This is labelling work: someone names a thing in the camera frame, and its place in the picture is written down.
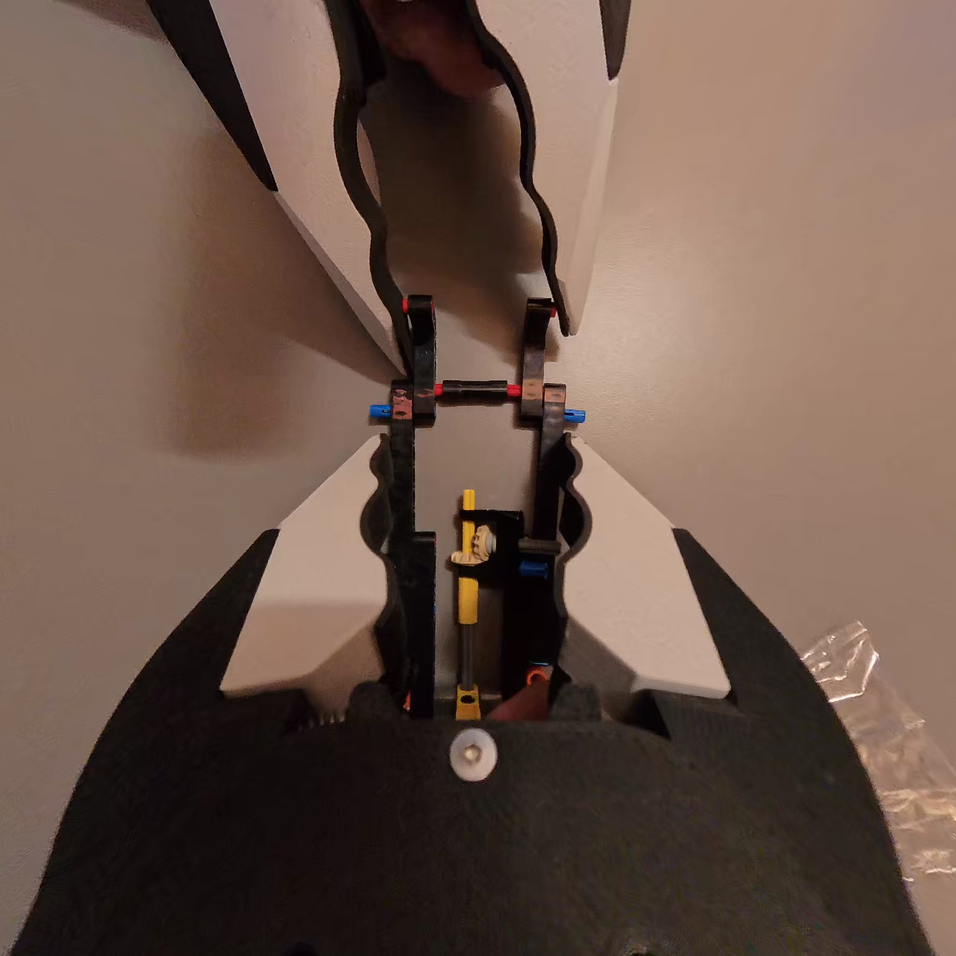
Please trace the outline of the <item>black lego chassis assembly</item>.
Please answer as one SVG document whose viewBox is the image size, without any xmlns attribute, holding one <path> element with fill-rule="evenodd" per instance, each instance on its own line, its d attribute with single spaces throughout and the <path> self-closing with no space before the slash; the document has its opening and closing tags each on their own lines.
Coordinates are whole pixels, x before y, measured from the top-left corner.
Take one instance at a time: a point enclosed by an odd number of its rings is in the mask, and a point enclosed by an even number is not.
<svg viewBox="0 0 956 956">
<path fill-rule="evenodd" d="M 574 490 L 580 469 L 566 432 L 584 412 L 567 406 L 567 388 L 545 380 L 546 339 L 556 304 L 531 298 L 522 331 L 521 376 L 506 379 L 437 378 L 436 316 L 424 294 L 403 298 L 397 315 L 406 375 L 390 385 L 389 401 L 372 405 L 371 420 L 388 424 L 372 457 L 377 489 L 361 517 L 373 551 L 384 557 L 387 599 L 375 636 L 384 658 L 383 681 L 400 709 L 414 719 L 435 712 L 437 539 L 416 525 L 417 431 L 435 423 L 442 401 L 517 405 L 521 424 L 537 435 L 530 519 L 522 510 L 478 508 L 462 493 L 460 546 L 448 561 L 455 571 L 459 668 L 452 700 L 458 721 L 482 718 L 483 693 L 475 670 L 481 587 L 501 592 L 503 633 L 498 663 L 505 700 L 560 671 L 569 614 L 564 566 L 585 543 L 591 518 Z"/>
</svg>

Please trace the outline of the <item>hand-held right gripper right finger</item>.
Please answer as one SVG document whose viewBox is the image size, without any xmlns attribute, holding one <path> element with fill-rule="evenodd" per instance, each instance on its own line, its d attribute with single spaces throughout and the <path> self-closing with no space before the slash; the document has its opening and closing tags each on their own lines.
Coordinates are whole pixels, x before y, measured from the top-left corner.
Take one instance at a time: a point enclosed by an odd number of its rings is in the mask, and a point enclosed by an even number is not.
<svg viewBox="0 0 956 956">
<path fill-rule="evenodd" d="M 645 692 L 727 699 L 730 680 L 676 527 L 580 436 L 567 432 L 563 450 L 557 666 L 615 722 Z"/>
</svg>

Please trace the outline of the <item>clear plastic bag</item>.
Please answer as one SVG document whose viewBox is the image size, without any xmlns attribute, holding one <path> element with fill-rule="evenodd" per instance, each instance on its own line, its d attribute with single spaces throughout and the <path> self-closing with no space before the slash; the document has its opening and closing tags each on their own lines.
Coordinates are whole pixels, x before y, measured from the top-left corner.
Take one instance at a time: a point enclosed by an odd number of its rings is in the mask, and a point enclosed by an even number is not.
<svg viewBox="0 0 956 956">
<path fill-rule="evenodd" d="M 802 653 L 849 734 L 912 886 L 955 880 L 955 771 L 926 720 L 883 676 L 880 655 L 858 620 Z"/>
</svg>

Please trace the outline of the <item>person's right hand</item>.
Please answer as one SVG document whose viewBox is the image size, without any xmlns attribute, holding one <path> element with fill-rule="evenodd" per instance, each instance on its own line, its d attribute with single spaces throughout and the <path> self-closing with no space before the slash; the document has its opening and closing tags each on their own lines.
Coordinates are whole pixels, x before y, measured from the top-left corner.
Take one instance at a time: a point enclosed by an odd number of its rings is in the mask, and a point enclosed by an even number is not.
<svg viewBox="0 0 956 956">
<path fill-rule="evenodd" d="M 523 687 L 508 700 L 502 701 L 487 715 L 487 720 L 498 722 L 537 722 L 549 717 L 551 684 L 537 681 Z"/>
</svg>

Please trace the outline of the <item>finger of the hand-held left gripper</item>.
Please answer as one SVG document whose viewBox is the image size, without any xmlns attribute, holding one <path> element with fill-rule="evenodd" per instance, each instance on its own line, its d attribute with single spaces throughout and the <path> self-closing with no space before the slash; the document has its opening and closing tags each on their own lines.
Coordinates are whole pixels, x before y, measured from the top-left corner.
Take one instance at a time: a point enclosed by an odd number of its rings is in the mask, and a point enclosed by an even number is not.
<svg viewBox="0 0 956 956">
<path fill-rule="evenodd" d="M 579 328 L 596 256 L 620 71 L 617 1 L 467 2 L 484 62 L 517 110 L 519 180 L 541 220 L 563 335 Z"/>
<path fill-rule="evenodd" d="M 211 7 L 269 161 L 277 199 L 376 345 L 409 373 L 412 344 L 363 159 L 367 94 L 358 6 L 222 1 Z"/>
</svg>

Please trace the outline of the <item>person's left hand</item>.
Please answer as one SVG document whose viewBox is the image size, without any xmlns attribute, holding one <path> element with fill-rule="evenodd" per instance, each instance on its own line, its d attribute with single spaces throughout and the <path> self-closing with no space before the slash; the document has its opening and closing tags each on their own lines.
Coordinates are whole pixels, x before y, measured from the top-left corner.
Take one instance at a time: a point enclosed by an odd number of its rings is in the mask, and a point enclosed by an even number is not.
<svg viewBox="0 0 956 956">
<path fill-rule="evenodd" d="M 390 33 L 387 46 L 392 54 L 422 66 L 455 97 L 477 98 L 503 83 L 500 74 L 484 64 L 473 35 L 444 21 L 405 24 Z"/>
</svg>

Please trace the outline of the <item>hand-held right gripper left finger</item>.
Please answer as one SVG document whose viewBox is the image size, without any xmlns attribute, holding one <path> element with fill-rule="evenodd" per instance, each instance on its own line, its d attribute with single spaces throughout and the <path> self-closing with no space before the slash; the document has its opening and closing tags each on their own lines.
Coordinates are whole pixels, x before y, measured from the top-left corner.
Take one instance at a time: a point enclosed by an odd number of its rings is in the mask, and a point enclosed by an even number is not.
<svg viewBox="0 0 956 956">
<path fill-rule="evenodd" d="M 279 525 L 220 690 L 229 699 L 303 693 L 341 718 L 385 673 L 375 628 L 388 597 L 369 508 L 384 491 L 385 436 L 367 440 Z"/>
</svg>

